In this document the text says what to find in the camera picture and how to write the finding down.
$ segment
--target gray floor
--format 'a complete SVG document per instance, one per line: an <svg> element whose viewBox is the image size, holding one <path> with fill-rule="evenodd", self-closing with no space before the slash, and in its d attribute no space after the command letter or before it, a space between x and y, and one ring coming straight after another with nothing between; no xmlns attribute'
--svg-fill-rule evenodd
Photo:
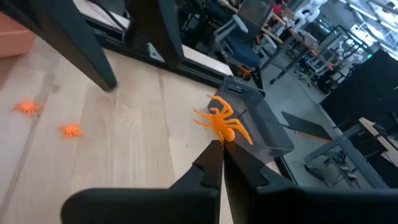
<svg viewBox="0 0 398 224"><path fill-rule="evenodd" d="M278 60L282 65L287 65L289 62L286 55L281 55ZM270 80L277 76L279 72L280 70L272 65L262 72L263 85L266 91L266 101L271 106L279 121L281 123L288 124L281 113L282 111L285 111L292 115L322 125L331 137L335 137L338 133L331 128L334 125L325 116L325 114L322 113L322 110L318 105L325 95L318 92L315 87L309 88L305 82L298 80L298 75L293 72L286 74L275 84L270 85ZM302 187L327 188L325 183L308 174L302 165L303 158L318 147L322 146L324 143L296 135L289 129L286 129L286 131L293 141L295 149L285 155L284 159L297 183ZM328 177L329 181L327 182L331 188L349 189L349 186L345 181L341 181L332 186L332 182L334 182L338 176L338 171L331 164L326 166L323 163L325 159L325 157L319 157L310 165L324 172ZM367 188L367 184L361 175L358 174L358 172L355 172L355 174L358 176L358 182L360 185Z"/></svg>

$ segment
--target small orange spider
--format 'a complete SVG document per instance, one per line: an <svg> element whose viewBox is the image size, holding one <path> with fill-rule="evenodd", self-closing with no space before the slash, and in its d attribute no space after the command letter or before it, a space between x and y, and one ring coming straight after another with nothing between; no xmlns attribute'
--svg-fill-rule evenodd
<svg viewBox="0 0 398 224"><path fill-rule="evenodd" d="M224 144L224 139L228 142L232 142L235 140L235 132L233 129L237 129L248 140L249 144L253 144L249 133L246 131L246 129L243 127L238 119L233 118L225 120L225 118L231 116L234 113L232 107L219 96L207 96L211 99L218 100L223 105L223 109L220 112L218 108L210 108L210 110L215 112L215 114L206 114L202 111L195 110L196 113L204 116L206 119L211 121L211 124L202 123L196 119L194 119L193 121L204 127L213 128L214 132L216 133L218 139L222 144Z"/></svg>
<svg viewBox="0 0 398 224"><path fill-rule="evenodd" d="M79 129L79 125L77 124L64 125L59 128L62 130L62 137L64 138L72 138L76 136L81 136L83 134L83 132Z"/></svg>
<svg viewBox="0 0 398 224"><path fill-rule="evenodd" d="M43 108L43 103L35 104L34 101L22 100L20 103L15 105L15 107L13 107L13 110L19 110L25 114L32 115L41 108Z"/></svg>

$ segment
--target cable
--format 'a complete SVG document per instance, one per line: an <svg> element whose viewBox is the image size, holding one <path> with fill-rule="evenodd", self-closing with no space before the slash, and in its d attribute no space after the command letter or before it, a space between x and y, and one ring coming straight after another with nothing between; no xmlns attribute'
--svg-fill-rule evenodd
<svg viewBox="0 0 398 224"><path fill-rule="evenodd" d="M101 3L97 2L96 0L89 0L93 4L96 4L99 8L101 8L108 16L112 19L112 21L118 25L123 31L127 31L127 29L109 12Z"/></svg>

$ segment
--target white robot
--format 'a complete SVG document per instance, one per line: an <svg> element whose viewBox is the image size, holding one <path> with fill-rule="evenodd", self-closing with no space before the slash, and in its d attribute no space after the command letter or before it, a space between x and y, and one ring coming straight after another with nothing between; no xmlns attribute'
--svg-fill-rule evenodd
<svg viewBox="0 0 398 224"><path fill-rule="evenodd" d="M298 19L298 23L293 26L294 31L299 31L306 23L313 22L319 16L319 8L328 0L310 0L310 2L301 7L294 13L293 21Z"/></svg>

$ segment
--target light wood surface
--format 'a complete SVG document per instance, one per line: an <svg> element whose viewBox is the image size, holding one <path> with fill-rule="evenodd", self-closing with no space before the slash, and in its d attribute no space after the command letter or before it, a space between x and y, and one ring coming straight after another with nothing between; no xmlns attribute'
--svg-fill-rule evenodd
<svg viewBox="0 0 398 224"><path fill-rule="evenodd" d="M110 18L109 16L97 5L89 2L89 1L84 1L84 0L74 0L77 8L80 10L80 12L88 17L91 17L93 19L96 19L97 21L100 21L104 24L107 24L109 26L112 26L113 28L121 30L121 28L116 25ZM130 21L122 16L119 16L113 12L111 14L124 26L128 27L130 24ZM219 62L207 55L204 55L196 50L191 49L190 47L187 47L185 45L182 45L182 50L184 52L184 56L190 60L196 61L198 63L201 63L202 65L205 65L209 68L212 68L213 70L219 71L220 73L224 73L225 75L233 75L231 69L229 66L225 63Z"/></svg>
<svg viewBox="0 0 398 224"><path fill-rule="evenodd" d="M37 38L0 59L0 223L60 223L62 203L91 187L169 187L216 136L195 124L216 91L106 51L118 89L105 93ZM11 108L45 104L35 116ZM61 138L80 123L84 135ZM276 170L275 164L269 164ZM220 223L232 223L223 184Z"/></svg>
<svg viewBox="0 0 398 224"><path fill-rule="evenodd" d="M373 135L377 136L379 131L373 127L374 123L366 118L360 118L359 122ZM387 139L383 136L379 136L376 138L386 149L386 152L381 154L387 161L393 163L396 167L398 167L398 152L392 146Z"/></svg>
<svg viewBox="0 0 398 224"><path fill-rule="evenodd" d="M218 2L219 2L220 4L222 4L222 5L224 5L225 7L227 7L228 9L234 11L234 12L238 12L238 11L239 11L239 9L236 9L235 7L233 7L232 5L230 5L230 4L228 3L227 0L218 0ZM261 28L261 31L263 31L264 33L266 33L266 34L267 34L268 36L270 36L272 39L276 40L278 43L280 43L280 44L283 43L283 41L282 41L278 36L276 36L273 32L267 30L266 28L262 27L262 28Z"/></svg>

